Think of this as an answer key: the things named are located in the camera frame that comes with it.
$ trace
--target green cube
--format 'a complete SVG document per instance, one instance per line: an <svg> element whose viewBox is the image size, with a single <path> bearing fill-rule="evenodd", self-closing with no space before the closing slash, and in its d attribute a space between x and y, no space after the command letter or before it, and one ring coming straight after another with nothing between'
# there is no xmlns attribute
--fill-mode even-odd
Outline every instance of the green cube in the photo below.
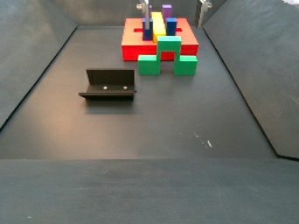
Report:
<svg viewBox="0 0 299 224"><path fill-rule="evenodd" d="M160 74L160 60L156 59L156 55L138 56L138 72L139 74Z"/></svg>
<svg viewBox="0 0 299 224"><path fill-rule="evenodd" d="M198 66L196 56L182 55L174 62L174 75L195 75Z"/></svg>

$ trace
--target yellow block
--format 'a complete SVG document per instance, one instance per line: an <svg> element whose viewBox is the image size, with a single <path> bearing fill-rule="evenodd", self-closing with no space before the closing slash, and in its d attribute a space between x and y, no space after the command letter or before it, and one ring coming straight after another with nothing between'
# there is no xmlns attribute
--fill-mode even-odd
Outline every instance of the yellow block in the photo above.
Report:
<svg viewBox="0 0 299 224"><path fill-rule="evenodd" d="M154 42L156 43L156 37L166 36L163 13L154 11L152 20L154 20Z"/></svg>

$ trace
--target red block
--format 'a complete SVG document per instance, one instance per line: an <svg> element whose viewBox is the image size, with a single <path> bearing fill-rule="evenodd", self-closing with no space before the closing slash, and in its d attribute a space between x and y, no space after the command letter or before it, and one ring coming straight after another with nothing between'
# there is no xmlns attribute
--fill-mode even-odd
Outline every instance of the red block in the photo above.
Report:
<svg viewBox="0 0 299 224"><path fill-rule="evenodd" d="M200 45L186 18L178 18L176 27L176 36L182 36L182 55L196 56ZM139 54L156 54L156 43L152 40L143 40L142 18L126 20L122 50L124 60L138 60ZM174 60L174 52L163 52L162 60Z"/></svg>

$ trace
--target purple block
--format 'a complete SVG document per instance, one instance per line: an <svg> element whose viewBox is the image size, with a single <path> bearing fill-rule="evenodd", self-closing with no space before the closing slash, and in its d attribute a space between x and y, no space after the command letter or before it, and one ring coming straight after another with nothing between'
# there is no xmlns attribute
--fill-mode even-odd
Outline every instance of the purple block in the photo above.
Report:
<svg viewBox="0 0 299 224"><path fill-rule="evenodd" d="M163 20L172 17L174 7L170 4L163 5Z"/></svg>

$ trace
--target green block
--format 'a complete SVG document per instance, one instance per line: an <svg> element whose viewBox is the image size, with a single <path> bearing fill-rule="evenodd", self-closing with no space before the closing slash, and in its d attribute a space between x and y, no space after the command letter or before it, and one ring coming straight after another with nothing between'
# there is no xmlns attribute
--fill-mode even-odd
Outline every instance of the green block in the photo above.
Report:
<svg viewBox="0 0 299 224"><path fill-rule="evenodd" d="M156 59L156 55L138 56L138 72L139 74L160 74L160 60Z"/></svg>
<svg viewBox="0 0 299 224"><path fill-rule="evenodd" d="M159 36L156 55L158 59L162 59L162 52L175 52L175 59L179 59L182 53L183 39L180 36Z"/></svg>
<svg viewBox="0 0 299 224"><path fill-rule="evenodd" d="M195 75L198 66L196 56L182 55L174 62L174 75Z"/></svg>

